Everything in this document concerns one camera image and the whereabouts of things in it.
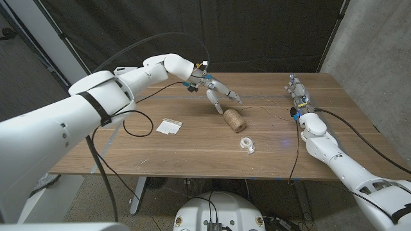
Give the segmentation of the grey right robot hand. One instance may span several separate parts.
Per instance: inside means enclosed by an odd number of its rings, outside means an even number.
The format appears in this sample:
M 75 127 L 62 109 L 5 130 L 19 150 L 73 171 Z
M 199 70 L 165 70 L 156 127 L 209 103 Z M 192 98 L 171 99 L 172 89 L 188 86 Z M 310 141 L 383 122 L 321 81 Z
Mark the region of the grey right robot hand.
M 290 75 L 288 86 L 284 88 L 291 95 L 295 108 L 300 115 L 314 113 L 315 109 L 311 105 L 310 93 L 295 74 Z

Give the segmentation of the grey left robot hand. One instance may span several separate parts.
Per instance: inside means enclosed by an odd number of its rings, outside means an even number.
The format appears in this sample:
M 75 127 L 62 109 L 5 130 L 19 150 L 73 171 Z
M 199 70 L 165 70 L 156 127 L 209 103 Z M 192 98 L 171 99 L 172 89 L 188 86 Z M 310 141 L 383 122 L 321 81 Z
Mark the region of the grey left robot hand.
M 208 74 L 205 71 L 199 71 L 199 70 L 193 71 L 190 77 L 188 78 L 188 83 L 189 83 L 188 90 L 191 92 L 197 91 L 200 85 L 203 87 L 206 87 L 207 88 L 206 96 L 209 99 L 209 101 L 214 105 L 214 107 L 217 109 L 219 114 L 223 114 L 223 110 L 218 102 L 218 97 L 216 95 L 216 92 L 224 94 L 229 99 L 236 100 L 239 104 L 242 104 L 242 100 L 240 96 L 237 95 L 237 93 L 232 91 L 221 81 L 212 77 L 211 74 Z

